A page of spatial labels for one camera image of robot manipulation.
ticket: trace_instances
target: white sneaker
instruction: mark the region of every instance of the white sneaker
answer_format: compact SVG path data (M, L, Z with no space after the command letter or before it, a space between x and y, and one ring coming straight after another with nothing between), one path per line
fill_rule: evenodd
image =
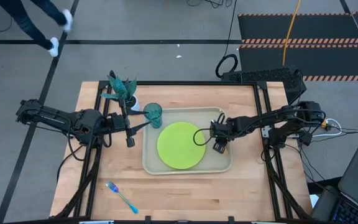
M68 9L64 9L62 13L65 15L67 21L67 23L63 26L63 30L68 34L69 31L71 31L71 25L73 25L73 16Z
M56 57L59 55L59 40L56 37L52 37L50 42L53 44L53 47L48 50L48 52L50 53L50 56Z

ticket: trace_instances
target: blue fork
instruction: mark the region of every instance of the blue fork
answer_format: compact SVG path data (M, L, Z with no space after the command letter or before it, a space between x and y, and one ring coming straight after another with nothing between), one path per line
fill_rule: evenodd
M115 184L113 184L111 181L108 181L107 183L106 183L106 186L108 186L114 193L117 193L126 203L127 203L127 205L129 206L129 208L131 208L131 210L135 213L135 214L137 214L139 211L138 211L138 209L135 207L135 206L133 206L121 193L120 193L120 191L118 191L118 187L115 185Z

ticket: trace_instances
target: floor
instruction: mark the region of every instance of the floor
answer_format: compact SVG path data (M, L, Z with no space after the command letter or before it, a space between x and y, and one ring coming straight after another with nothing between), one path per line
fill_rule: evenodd
M75 1L53 2L60 9L70 9ZM351 11L358 11L358 0L346 2ZM29 0L23 3L45 36L61 36L62 31L54 21ZM292 13L295 4L296 0L239 0L236 14ZM75 24L67 39L224 40L231 12L232 6L213 9L203 2L190 7L186 0L79 0ZM343 8L339 0L302 1L299 13L318 12L338 13L343 12ZM0 8L0 29L7 27L9 21L9 16ZM240 39L236 19L231 39ZM0 40L29 38L13 22L8 31L0 33ZM0 205L28 129L15 122L15 112L20 100L40 96L48 74L53 74L53 79L45 104L73 111L80 83L104 80L110 69L122 77L138 80L218 80L214 69L225 49L224 44L177 45L158 44L158 41L88 43L64 45L55 70L49 54L31 42L0 44ZM238 46L231 44L228 52L236 53ZM308 90L302 100L317 101L328 117L338 120L342 127L358 129L358 82L306 82L306 86ZM5 222L48 217L65 144L61 134L36 130ZM304 150L320 174L332 178L343 174L357 146L358 134L352 134L314 142ZM321 179L313 174L316 180Z

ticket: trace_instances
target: wooden table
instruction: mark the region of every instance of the wooden table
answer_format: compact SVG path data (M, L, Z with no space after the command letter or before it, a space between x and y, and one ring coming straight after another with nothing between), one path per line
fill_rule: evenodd
M93 108L98 82L84 82L76 110ZM282 83L268 83L272 110L287 104ZM142 108L157 102L163 108L217 106L226 117L255 116L254 92L251 86L145 86L136 96ZM117 103L109 112L121 113ZM143 123L143 116L132 116L131 126ZM274 220L267 171L260 158L262 140L256 130L231 142L232 167L221 174L150 175L142 167L143 132L135 136L136 146L126 147L125 133L112 136L113 144L104 148L96 186L92 219L144 220ZM287 144L295 146L294 140ZM65 156L70 151L66 148ZM78 152L83 157L85 150ZM310 213L311 204L299 154L289 147L281 150L289 191L303 209ZM56 215L78 188L82 162L70 158L63 165L50 214ZM138 209L135 215L118 195L105 185L112 180ZM282 195L277 187L282 217L285 216ZM88 191L84 193L81 212L85 213Z

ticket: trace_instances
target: glass cup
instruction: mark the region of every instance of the glass cup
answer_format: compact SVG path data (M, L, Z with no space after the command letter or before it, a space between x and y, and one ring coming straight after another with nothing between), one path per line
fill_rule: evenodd
M162 107L158 103L147 104L143 111L149 112L144 116L151 122L153 128L159 128L162 125Z

